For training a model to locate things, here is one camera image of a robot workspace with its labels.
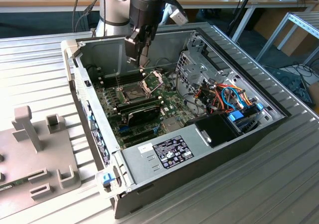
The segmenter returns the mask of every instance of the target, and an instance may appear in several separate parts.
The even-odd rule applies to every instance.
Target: cardboard box
[[[319,82],[313,83],[308,89],[310,96],[315,103],[313,110],[319,114]]]

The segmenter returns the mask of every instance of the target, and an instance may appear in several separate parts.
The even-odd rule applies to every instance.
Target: desk
[[[0,0],[0,12],[50,12],[72,11],[75,0]],[[93,0],[79,0],[77,10],[82,11]],[[191,8],[235,8],[238,0],[178,0],[185,9]],[[241,20],[232,40],[237,42],[254,10],[258,7],[306,7],[311,11],[318,1],[282,2],[279,0],[251,0],[247,3],[247,11]],[[93,10],[99,10],[97,2]]]

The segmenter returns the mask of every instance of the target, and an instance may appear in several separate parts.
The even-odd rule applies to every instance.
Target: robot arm
[[[130,21],[134,28],[132,35],[125,38],[129,63],[138,67],[147,64],[148,49],[163,18],[166,3],[175,8],[171,17],[177,24],[183,25],[188,22],[186,13],[176,0],[130,1]]]
[[[115,1],[107,0],[106,10],[103,11],[103,21],[109,25],[122,21],[119,18],[123,18],[123,9],[126,9],[121,5],[126,0]],[[125,38],[125,51],[129,63],[137,67],[147,65],[149,46],[155,38],[167,3],[170,6],[170,17],[178,25],[184,25],[188,22],[186,13],[177,0],[130,0],[129,18],[134,28],[133,33]]]

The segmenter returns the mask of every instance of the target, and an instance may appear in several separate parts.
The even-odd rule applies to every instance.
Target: slotted metal surface
[[[294,12],[288,19],[319,39],[319,12]]]
[[[23,81],[24,76],[19,79],[14,73],[7,75],[5,81],[0,80],[1,94],[6,94],[6,99],[13,105],[33,105],[38,110],[36,117],[53,112],[65,116],[83,180],[79,189],[10,216],[2,223],[318,223],[319,118],[218,28],[212,28],[208,23],[188,24],[185,27],[202,28],[280,101],[292,117],[249,152],[116,221],[110,202],[99,197],[92,180],[96,167],[76,109],[68,100],[69,93],[61,89],[67,86],[66,78],[56,72],[62,70],[57,67],[57,70],[45,73],[28,73],[29,67],[40,68],[50,62],[59,62],[61,53],[56,51],[56,55],[51,56],[54,50],[43,51],[41,37],[34,38],[38,47],[33,51],[27,48],[27,44],[26,47],[20,45],[22,50],[29,49],[25,54],[18,53],[17,49],[17,56],[14,52],[8,56],[0,48],[5,57],[2,59],[0,56],[1,70],[14,71],[24,67],[25,76],[32,76]],[[166,26],[161,30],[173,28],[176,27]],[[64,39],[70,38],[70,34],[64,36]],[[10,50],[11,46],[17,47],[17,42],[10,39],[6,41],[6,46]],[[28,54],[34,55],[33,58],[24,59],[24,55]],[[210,56],[214,62],[222,63],[213,53]],[[8,116],[4,110],[1,114]]]

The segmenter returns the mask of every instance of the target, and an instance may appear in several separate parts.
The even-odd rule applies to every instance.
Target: warning label
[[[156,144],[153,149],[166,169],[194,157],[181,136]]]

